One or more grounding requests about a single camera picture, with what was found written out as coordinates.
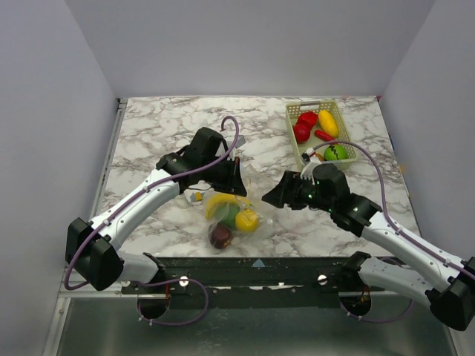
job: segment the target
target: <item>white wall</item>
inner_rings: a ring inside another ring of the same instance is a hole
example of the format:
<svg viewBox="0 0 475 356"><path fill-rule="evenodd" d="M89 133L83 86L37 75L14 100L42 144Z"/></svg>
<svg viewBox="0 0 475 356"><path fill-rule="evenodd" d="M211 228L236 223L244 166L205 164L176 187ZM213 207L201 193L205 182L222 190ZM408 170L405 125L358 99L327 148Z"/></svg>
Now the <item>white wall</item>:
<svg viewBox="0 0 475 356"><path fill-rule="evenodd" d="M118 96L381 94L433 0L66 0Z"/></svg>
<svg viewBox="0 0 475 356"><path fill-rule="evenodd" d="M381 101L423 237L464 258L475 256L474 19L473 0L438 0Z"/></svg>
<svg viewBox="0 0 475 356"><path fill-rule="evenodd" d="M63 0L0 10L0 355L40 355L117 101Z"/></svg>

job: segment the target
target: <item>green plastic basket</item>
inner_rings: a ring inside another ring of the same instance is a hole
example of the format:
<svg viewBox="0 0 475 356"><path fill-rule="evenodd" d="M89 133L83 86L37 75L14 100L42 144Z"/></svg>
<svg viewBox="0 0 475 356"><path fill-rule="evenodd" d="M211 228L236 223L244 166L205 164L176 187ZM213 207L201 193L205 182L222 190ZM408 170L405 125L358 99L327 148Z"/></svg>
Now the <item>green plastic basket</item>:
<svg viewBox="0 0 475 356"><path fill-rule="evenodd" d="M317 125L312 129L312 133L310 134L310 138L305 143L298 144L297 140L295 139L293 125L298 120L298 117L302 113L306 113L307 111L312 111L316 114L320 110L326 110L330 112L333 118L336 121L338 126L338 137L336 139L340 139L342 141L353 142L351 140L350 133L348 132L347 126L344 123L343 117L341 116L340 109L338 109L338 105L333 100L327 101L320 101L320 102L293 102L286 105L286 126L287 131L289 132L290 143L292 144L292 149L294 151L295 161L297 163L297 168L299 171L305 166L305 163L301 159L301 155L305 152L308 148L315 147L316 145L323 143L321 139L315 137L313 134L315 130L320 129L319 125ZM325 149L328 146L319 148L317 153L324 155ZM353 162L358 159L358 154L353 146L350 145L343 145L343 147L347 150L348 158L347 159L340 159L338 161L328 161L324 163L333 163L338 167L340 170L344 170L348 168Z"/></svg>

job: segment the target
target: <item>marble table surface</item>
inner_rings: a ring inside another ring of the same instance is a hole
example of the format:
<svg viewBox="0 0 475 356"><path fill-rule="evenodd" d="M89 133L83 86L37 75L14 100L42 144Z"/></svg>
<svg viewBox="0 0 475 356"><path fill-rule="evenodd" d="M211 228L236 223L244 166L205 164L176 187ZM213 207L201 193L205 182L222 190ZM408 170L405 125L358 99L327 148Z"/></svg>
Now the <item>marble table surface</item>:
<svg viewBox="0 0 475 356"><path fill-rule="evenodd" d="M384 172L390 214L412 231L417 225L400 174L379 104L374 96L346 98L275 97L150 97L128 100L114 153L102 210L137 187L164 154L188 144L203 126L219 131L221 119L235 116L246 137L237 150L243 166L252 166L278 182L295 159L286 134L285 105L289 102L334 99L340 107L353 141L366 148ZM381 202L374 168L361 157L345 171L350 189ZM272 209L270 237L253 237L226 250L209 245L203 206L190 206L178 197L159 208L126 240L123 251L157 256L190 257L322 257L349 256L366 251L375 256L388 252L337 228L322 211Z"/></svg>

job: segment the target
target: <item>plastic bag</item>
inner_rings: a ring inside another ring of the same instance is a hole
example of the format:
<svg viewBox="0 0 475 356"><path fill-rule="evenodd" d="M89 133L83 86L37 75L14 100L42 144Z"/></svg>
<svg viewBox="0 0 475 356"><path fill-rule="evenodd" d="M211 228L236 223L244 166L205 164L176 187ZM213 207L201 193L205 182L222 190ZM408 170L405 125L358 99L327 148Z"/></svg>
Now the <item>plastic bag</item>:
<svg viewBox="0 0 475 356"><path fill-rule="evenodd" d="M207 239L215 248L225 249L249 238L265 239L273 235L273 207L261 197L273 181L251 165L241 168L247 197L211 192L205 195Z"/></svg>

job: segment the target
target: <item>toy fruit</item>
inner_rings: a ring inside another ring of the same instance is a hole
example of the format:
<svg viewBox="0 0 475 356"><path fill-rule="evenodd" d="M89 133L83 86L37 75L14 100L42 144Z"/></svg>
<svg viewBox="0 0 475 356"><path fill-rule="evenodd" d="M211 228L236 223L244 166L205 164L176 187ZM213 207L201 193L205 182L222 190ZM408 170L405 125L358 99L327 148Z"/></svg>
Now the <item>toy fruit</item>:
<svg viewBox="0 0 475 356"><path fill-rule="evenodd" d="M320 160L320 162L323 162L325 158L321 154L315 154L315 156Z"/></svg>
<svg viewBox="0 0 475 356"><path fill-rule="evenodd" d="M210 226L208 231L209 242L219 249L226 248L231 243L232 232L226 226L218 223L216 226Z"/></svg>
<svg viewBox="0 0 475 356"><path fill-rule="evenodd" d="M238 215L239 211L239 205L232 203L223 204L216 209L214 218L227 228L233 229L236 228L236 215Z"/></svg>
<svg viewBox="0 0 475 356"><path fill-rule="evenodd" d="M297 120L298 124L304 124L310 130L312 130L313 126L317 125L318 115L312 111L307 111L306 113L302 113Z"/></svg>
<svg viewBox="0 0 475 356"><path fill-rule="evenodd" d="M320 127L325 133L331 137L338 137L338 126L331 113L326 110L321 110L318 113L318 118L320 119Z"/></svg>
<svg viewBox="0 0 475 356"><path fill-rule="evenodd" d="M236 215L236 228L239 231L253 232L259 226L259 216L251 209L244 209Z"/></svg>
<svg viewBox="0 0 475 356"><path fill-rule="evenodd" d="M305 124L297 122L294 125L294 135L297 143L304 143L310 138L310 129Z"/></svg>
<svg viewBox="0 0 475 356"><path fill-rule="evenodd" d="M331 145L324 152L326 161L338 161L348 158L347 150L341 145Z"/></svg>
<svg viewBox="0 0 475 356"><path fill-rule="evenodd" d="M335 141L333 137L331 137L328 133L323 132L322 130L315 130L315 136L321 139L322 141Z"/></svg>
<svg viewBox="0 0 475 356"><path fill-rule="evenodd" d="M251 202L247 198L236 197L235 195L225 194L225 193L216 193L206 202L205 207L205 218L211 219L220 206L225 205L226 203L239 205L242 202L245 205L250 205Z"/></svg>

